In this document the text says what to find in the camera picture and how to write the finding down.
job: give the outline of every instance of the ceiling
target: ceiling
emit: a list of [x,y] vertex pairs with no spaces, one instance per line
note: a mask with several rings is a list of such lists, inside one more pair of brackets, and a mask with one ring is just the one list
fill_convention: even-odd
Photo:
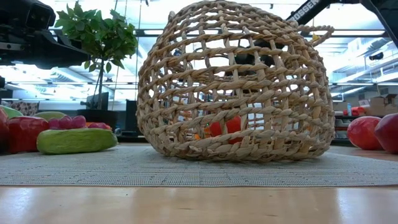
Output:
[[[55,11],[66,9],[66,5],[74,5],[75,1],[68,0],[41,0],[43,3],[53,7]],[[140,0],[120,0],[116,5],[116,10],[122,15],[126,15],[127,21],[135,25],[136,29],[163,29],[167,23],[167,17],[170,11],[178,12],[186,5],[196,2],[196,0],[174,1],[174,0],[152,0],[149,1],[149,6],[146,6],[145,1]],[[287,18],[290,13],[296,10],[304,0],[249,0],[237,1],[246,4],[252,4],[265,11],[276,14],[282,18]],[[79,0],[83,10],[100,9],[103,17],[111,17],[110,9],[115,7],[113,0]],[[361,5],[342,5],[333,4],[330,8],[323,10],[313,21],[308,25],[331,25],[339,30],[383,30],[383,26],[378,21],[377,17],[367,11]],[[320,55],[324,57],[326,68],[330,68],[330,75],[332,72],[338,71],[341,68],[346,68],[343,73],[355,73],[355,71],[363,70],[363,63],[361,60],[356,67],[347,67],[347,60],[357,58],[353,56],[352,46],[355,45],[354,37],[339,37],[330,38],[323,44],[317,47]],[[156,37],[140,37],[138,54],[135,54],[131,59],[123,62],[126,67],[125,70],[116,67],[107,73],[105,76],[109,79],[105,91],[111,93],[111,97],[115,99],[133,99],[136,96],[137,71],[143,64],[147,57],[148,51],[154,45]],[[91,82],[95,82],[98,77],[98,71],[88,72],[83,66],[73,66],[70,68],[53,68],[52,70],[40,70],[35,66],[16,65],[15,67],[1,68],[4,72],[2,75],[6,77],[7,82],[13,82],[8,88],[15,90],[26,90],[35,93],[35,96],[53,98],[53,99],[80,99],[93,94],[95,88]],[[67,85],[51,84],[45,82],[66,82]]]

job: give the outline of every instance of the potted plant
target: potted plant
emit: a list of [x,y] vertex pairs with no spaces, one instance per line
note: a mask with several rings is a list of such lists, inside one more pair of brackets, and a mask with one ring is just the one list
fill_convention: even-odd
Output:
[[69,39],[81,42],[82,49],[91,55],[91,60],[84,63],[85,69],[89,72],[99,69],[94,92],[95,95],[98,89],[98,103],[87,102],[89,109],[78,110],[78,114],[85,116],[87,121],[104,122],[114,128],[117,113],[100,108],[103,77],[104,72],[109,73],[113,65],[124,69],[122,60],[136,53],[134,26],[127,24],[126,18],[115,10],[111,10],[112,19],[103,19],[100,10],[83,11],[77,2],[73,9],[67,5],[66,12],[57,13],[59,20],[55,27],[61,27]]

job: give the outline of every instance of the wicker basket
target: wicker basket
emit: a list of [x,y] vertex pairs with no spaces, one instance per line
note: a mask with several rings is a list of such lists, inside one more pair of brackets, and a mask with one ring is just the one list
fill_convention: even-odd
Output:
[[[314,42],[298,33],[316,30],[327,33]],[[334,136],[334,112],[314,46],[332,32],[227,1],[171,12],[139,71],[141,132],[156,151],[186,159],[267,162],[323,154]],[[232,119],[240,120],[240,131],[227,126]],[[208,125],[219,125],[221,135]]]

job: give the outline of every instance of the gray mat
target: gray mat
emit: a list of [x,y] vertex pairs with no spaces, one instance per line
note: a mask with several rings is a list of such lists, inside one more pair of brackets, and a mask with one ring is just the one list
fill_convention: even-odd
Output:
[[148,146],[0,157],[0,185],[339,187],[398,184],[398,162],[325,153],[300,162],[225,163],[164,157]]

